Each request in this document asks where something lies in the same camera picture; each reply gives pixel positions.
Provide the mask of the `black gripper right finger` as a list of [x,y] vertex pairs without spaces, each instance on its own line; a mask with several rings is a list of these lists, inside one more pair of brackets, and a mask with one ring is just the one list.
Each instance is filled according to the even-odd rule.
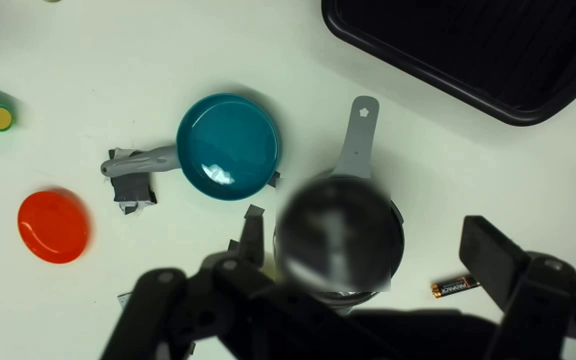
[[576,339],[576,270],[521,249],[483,216],[465,216],[460,261],[503,311],[485,360],[561,360]]

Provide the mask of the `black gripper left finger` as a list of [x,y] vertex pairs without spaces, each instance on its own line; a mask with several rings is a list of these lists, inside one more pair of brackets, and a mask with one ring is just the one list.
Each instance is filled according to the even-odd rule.
[[195,343],[218,338],[236,360],[269,360],[269,326],[253,295],[274,285],[264,263],[264,209],[249,206],[237,239],[179,267],[144,271],[124,297],[99,360],[189,360]]

